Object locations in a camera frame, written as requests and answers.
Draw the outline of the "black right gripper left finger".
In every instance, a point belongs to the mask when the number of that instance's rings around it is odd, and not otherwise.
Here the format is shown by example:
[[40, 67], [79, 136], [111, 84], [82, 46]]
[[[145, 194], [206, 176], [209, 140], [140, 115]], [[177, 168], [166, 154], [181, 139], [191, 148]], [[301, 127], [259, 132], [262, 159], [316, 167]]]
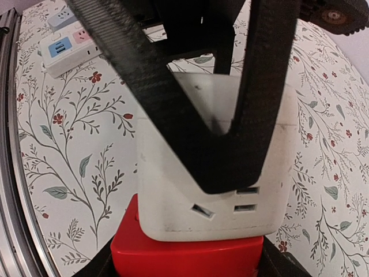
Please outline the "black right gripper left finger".
[[231, 132], [211, 133], [128, 10], [119, 1], [71, 1], [71, 7], [200, 188], [216, 194], [250, 186], [229, 181], [236, 156]]

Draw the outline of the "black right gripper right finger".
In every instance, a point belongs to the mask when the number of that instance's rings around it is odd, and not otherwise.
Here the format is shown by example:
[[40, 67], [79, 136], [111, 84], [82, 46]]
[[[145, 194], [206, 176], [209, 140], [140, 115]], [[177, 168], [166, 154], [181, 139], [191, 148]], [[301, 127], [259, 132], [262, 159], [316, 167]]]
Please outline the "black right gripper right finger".
[[252, 1], [235, 117], [232, 185], [253, 185], [272, 139], [283, 94], [300, 1]]

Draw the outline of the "white cube socket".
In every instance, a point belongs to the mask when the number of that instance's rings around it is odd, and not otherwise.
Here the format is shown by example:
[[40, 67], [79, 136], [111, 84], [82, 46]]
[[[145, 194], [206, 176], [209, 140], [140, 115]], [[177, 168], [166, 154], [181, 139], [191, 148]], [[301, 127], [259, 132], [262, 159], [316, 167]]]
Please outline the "white cube socket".
[[231, 135], [240, 78], [175, 73], [202, 117], [208, 138], [182, 163], [144, 110], [138, 111], [138, 212], [157, 241], [215, 241], [263, 236], [281, 225], [297, 143], [297, 96], [285, 85], [272, 139], [261, 128]]

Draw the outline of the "red cube socket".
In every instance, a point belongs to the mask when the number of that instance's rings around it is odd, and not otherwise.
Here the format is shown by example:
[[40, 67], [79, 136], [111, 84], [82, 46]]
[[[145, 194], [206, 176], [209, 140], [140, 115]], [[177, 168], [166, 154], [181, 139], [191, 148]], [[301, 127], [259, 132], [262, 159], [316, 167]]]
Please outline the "red cube socket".
[[263, 237], [205, 242], [161, 242], [141, 229], [134, 195], [110, 249], [118, 276], [256, 276]]

